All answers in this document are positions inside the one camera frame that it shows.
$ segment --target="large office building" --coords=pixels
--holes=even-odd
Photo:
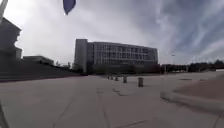
[[[158,64],[158,53],[156,48],[77,39],[75,63],[81,66],[84,72],[94,66],[134,65],[144,68]]]

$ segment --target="overcast sky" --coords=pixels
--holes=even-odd
[[[160,63],[189,63],[224,59],[223,13],[224,0],[77,0],[68,16],[62,0],[9,0],[5,17],[22,29],[23,55],[72,62],[75,39],[87,38],[155,47]]]

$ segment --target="plaza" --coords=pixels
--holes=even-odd
[[[221,128],[223,118],[160,98],[223,72],[142,76],[128,83],[99,76],[0,84],[0,100],[10,128]]]

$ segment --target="staircase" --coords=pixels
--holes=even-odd
[[[27,60],[0,60],[0,82],[63,78],[72,76],[78,76],[78,74]]]

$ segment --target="building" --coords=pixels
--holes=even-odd
[[[3,18],[0,23],[0,59],[20,58],[22,50],[16,48],[14,43],[20,33],[20,28]]]
[[[54,65],[54,61],[44,57],[44,56],[24,56],[23,57],[24,60],[28,60],[28,61],[33,61],[33,62],[38,62],[38,63],[43,63],[43,64],[48,64],[48,65]]]
[[[146,68],[158,64],[157,49],[110,42],[88,42],[77,39],[75,63],[88,72],[93,67],[134,65]]]

